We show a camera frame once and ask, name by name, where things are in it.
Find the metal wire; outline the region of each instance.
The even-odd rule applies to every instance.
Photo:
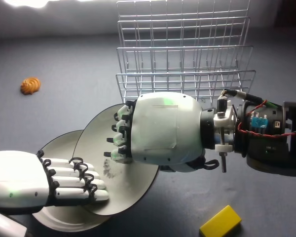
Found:
[[[119,1],[116,75],[122,100],[175,91],[213,102],[226,88],[249,91],[252,46],[244,46],[250,0]]]

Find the robotic hand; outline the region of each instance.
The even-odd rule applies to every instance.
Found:
[[[104,182],[81,158],[44,158],[18,151],[0,152],[0,237],[24,237],[27,229],[12,218],[45,206],[77,206],[109,199]]]
[[[227,96],[244,100],[235,110]],[[217,108],[202,109],[192,97],[173,92],[141,95],[126,101],[115,115],[117,132],[108,142],[118,148],[104,156],[121,163],[156,164],[163,171],[215,169],[205,150],[225,157],[235,151],[259,171],[296,176],[296,102],[282,106],[238,90],[224,90]],[[287,137],[291,136],[290,149]]]

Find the gray wall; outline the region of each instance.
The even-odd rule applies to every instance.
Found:
[[[233,0],[246,4],[248,0]],[[252,0],[249,11],[252,27],[273,25],[281,0]],[[185,0],[191,5],[196,0]],[[203,0],[210,6],[213,0]],[[12,7],[0,0],[0,38],[94,35],[116,33],[118,21],[116,0],[49,2],[44,8]]]

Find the red wire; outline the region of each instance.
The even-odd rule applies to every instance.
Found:
[[[260,105],[256,106],[253,110],[251,110],[250,112],[246,113],[246,116],[250,115],[254,110],[258,109],[258,108],[261,108],[263,105],[265,105],[267,102],[267,100],[264,100]],[[260,133],[255,133],[255,132],[252,132],[252,131],[247,131],[247,130],[242,130],[241,129],[241,123],[239,123],[237,129],[239,132],[241,133],[245,133],[245,134],[252,134],[254,136],[262,136],[262,137],[269,137],[269,138],[279,138],[279,137],[288,137],[288,136],[294,136],[296,135],[296,131],[295,132],[290,132],[290,133],[283,133],[283,134],[279,134],[279,135],[267,135],[267,134],[260,134]]]

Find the plate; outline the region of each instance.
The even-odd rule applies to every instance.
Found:
[[[104,152],[116,149],[107,138],[116,135],[111,130],[116,124],[113,115],[123,105],[114,105],[99,113],[84,129],[74,150],[74,157],[92,164],[107,186],[110,196],[107,202],[85,207],[98,215],[114,215],[130,208],[149,190],[159,171],[157,165],[121,164],[103,156]]]
[[[71,159],[74,147],[82,130],[61,135],[45,145],[44,157]],[[43,225],[63,232],[79,232],[100,225],[110,216],[99,216],[87,211],[82,206],[49,206],[44,207],[33,216]]]

